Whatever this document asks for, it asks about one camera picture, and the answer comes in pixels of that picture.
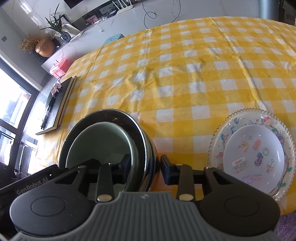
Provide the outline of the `white wifi router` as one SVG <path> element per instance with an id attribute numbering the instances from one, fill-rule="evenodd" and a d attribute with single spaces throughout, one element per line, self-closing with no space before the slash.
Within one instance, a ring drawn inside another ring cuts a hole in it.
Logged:
<path id="1" fill-rule="evenodd" d="M 117 0 L 111 1 L 113 5 L 117 8 L 117 15 L 129 11 L 133 8 L 133 4 L 131 1 Z"/>

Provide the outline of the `white tv cabinet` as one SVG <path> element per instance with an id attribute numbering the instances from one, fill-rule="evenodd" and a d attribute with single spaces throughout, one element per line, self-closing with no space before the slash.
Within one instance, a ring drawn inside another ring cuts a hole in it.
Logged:
<path id="1" fill-rule="evenodd" d="M 63 44 L 42 68 L 49 72 L 53 63 L 63 58 L 69 62 L 101 47 L 105 40 L 116 34 L 129 36 L 134 33 L 168 24 L 172 21 L 204 18 L 209 16 L 259 16 L 258 1 L 144 1 L 133 9 L 112 16 L 90 26 L 83 34 Z"/>

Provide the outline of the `black television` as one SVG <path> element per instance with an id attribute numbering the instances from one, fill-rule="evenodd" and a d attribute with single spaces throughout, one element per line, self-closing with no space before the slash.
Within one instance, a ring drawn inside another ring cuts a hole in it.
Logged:
<path id="1" fill-rule="evenodd" d="M 64 2 L 69 6 L 70 9 L 77 6 L 79 3 L 81 3 L 83 0 L 64 0 Z"/>

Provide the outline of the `small white sticker plate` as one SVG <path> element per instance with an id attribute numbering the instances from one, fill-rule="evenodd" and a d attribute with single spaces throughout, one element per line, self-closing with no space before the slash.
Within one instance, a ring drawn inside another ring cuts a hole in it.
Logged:
<path id="1" fill-rule="evenodd" d="M 241 127 L 229 138 L 223 154 L 225 173 L 266 194 L 278 185 L 284 165 L 283 147 L 265 126 Z"/>

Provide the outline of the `green ceramic bowl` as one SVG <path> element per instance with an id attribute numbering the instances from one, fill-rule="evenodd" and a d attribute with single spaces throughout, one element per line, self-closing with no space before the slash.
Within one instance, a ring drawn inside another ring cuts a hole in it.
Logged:
<path id="1" fill-rule="evenodd" d="M 67 161 L 79 163 L 77 166 L 85 164 L 90 171 L 88 176 L 94 178 L 92 183 L 97 184 L 100 166 L 105 163 L 119 163 L 125 154 L 131 155 L 131 161 L 137 159 L 134 141 L 120 126 L 101 122 L 89 126 L 78 135 L 70 147 Z M 125 186 L 126 184 L 113 186 L 115 197 L 124 190 Z M 91 194 L 95 195 L 96 202 L 96 186 Z"/>

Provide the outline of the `black pen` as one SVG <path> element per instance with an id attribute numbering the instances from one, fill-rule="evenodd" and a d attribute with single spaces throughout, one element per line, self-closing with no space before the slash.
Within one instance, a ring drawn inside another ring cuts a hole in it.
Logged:
<path id="1" fill-rule="evenodd" d="M 46 113 L 45 113 L 45 117 L 43 119 L 43 122 L 41 124 L 41 129 L 43 130 L 46 125 L 47 125 L 47 121 L 48 121 L 48 117 L 50 115 L 51 109 L 54 105 L 55 102 L 55 97 L 54 96 L 49 96 L 48 100 L 47 100 L 47 106 L 46 106 Z"/>

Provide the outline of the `gold vase with dried flowers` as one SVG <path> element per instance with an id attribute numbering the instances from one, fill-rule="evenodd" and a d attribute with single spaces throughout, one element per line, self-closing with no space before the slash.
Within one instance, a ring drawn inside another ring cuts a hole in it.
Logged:
<path id="1" fill-rule="evenodd" d="M 23 51 L 35 50 L 37 54 L 48 58 L 55 52 L 55 45 L 50 37 L 36 37 L 29 35 L 23 38 L 20 43 L 20 49 Z"/>

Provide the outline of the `green plant in blue vase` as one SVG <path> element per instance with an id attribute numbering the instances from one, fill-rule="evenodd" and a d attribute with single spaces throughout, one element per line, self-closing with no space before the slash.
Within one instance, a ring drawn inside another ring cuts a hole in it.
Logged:
<path id="1" fill-rule="evenodd" d="M 57 16 L 57 10 L 58 10 L 59 4 L 57 5 L 54 13 L 52 14 L 49 12 L 50 16 L 46 18 L 46 21 L 48 23 L 48 27 L 42 28 L 42 30 L 45 29 L 51 29 L 55 32 L 60 34 L 60 38 L 64 43 L 69 43 L 71 40 L 71 36 L 69 33 L 65 32 L 62 27 L 62 16 Z"/>

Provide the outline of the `clear glass plate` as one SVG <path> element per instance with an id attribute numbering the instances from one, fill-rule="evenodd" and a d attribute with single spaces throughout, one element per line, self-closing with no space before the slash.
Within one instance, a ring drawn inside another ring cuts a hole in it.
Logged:
<path id="1" fill-rule="evenodd" d="M 285 165 L 278 185 L 268 195 L 280 201 L 286 195 L 295 174 L 295 145 L 288 128 L 272 113 L 262 109 L 247 108 L 234 112 L 220 125 L 210 142 L 208 162 L 211 167 L 223 170 L 223 154 L 229 138 L 241 127 L 265 126 L 279 139 L 284 152 Z"/>

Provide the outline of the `yellow checkered tablecloth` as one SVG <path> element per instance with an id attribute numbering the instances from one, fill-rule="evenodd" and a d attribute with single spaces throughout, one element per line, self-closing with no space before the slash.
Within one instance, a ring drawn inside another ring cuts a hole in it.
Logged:
<path id="1" fill-rule="evenodd" d="M 62 144 L 87 114 L 132 115 L 159 154 L 195 169 L 207 164 L 212 135 L 243 108 L 274 113 L 295 133 L 295 27 L 221 16 L 144 30 L 77 59 L 59 129 L 44 134 L 36 158 L 57 163 Z"/>

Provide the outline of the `grey metal trash bin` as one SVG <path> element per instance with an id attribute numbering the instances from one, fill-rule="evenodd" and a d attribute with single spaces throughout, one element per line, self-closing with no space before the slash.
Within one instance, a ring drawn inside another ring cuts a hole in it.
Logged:
<path id="1" fill-rule="evenodd" d="M 278 21 L 280 2 L 277 0 L 259 0 L 259 18 Z"/>

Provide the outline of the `orange steel bowl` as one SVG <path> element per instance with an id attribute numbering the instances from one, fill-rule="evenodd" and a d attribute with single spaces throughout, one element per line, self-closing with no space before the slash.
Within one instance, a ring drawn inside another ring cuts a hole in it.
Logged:
<path id="1" fill-rule="evenodd" d="M 130 176 L 124 191 L 146 192 L 150 189 L 154 176 L 159 171 L 159 159 L 153 141 L 128 113 L 118 109 L 101 109 L 83 117 L 67 135 L 59 157 L 59 168 L 70 168 L 79 163 L 67 161 L 70 147 L 78 135 L 89 126 L 109 122 L 120 126 L 134 141 L 137 159 L 132 161 Z"/>

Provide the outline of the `pink storage box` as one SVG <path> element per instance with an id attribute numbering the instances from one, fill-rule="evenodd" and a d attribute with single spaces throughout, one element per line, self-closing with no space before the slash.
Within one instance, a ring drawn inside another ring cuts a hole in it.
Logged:
<path id="1" fill-rule="evenodd" d="M 50 74 L 55 78 L 63 77 L 68 71 L 70 64 L 67 59 L 62 59 L 61 61 L 55 61 L 52 68 L 50 69 Z"/>

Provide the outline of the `light blue plastic stool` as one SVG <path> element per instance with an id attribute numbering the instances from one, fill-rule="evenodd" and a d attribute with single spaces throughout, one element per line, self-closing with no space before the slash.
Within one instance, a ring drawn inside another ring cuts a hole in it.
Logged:
<path id="1" fill-rule="evenodd" d="M 111 37 L 109 37 L 109 38 L 107 38 L 106 40 L 105 40 L 105 42 L 103 43 L 103 46 L 104 45 L 107 45 L 107 44 L 109 44 L 109 43 L 111 43 L 111 42 L 114 42 L 114 41 L 117 41 L 117 40 L 119 40 L 119 39 L 122 39 L 122 38 L 124 38 L 125 36 L 123 35 L 123 34 L 116 34 L 116 35 L 113 35 L 113 36 L 111 36 Z"/>

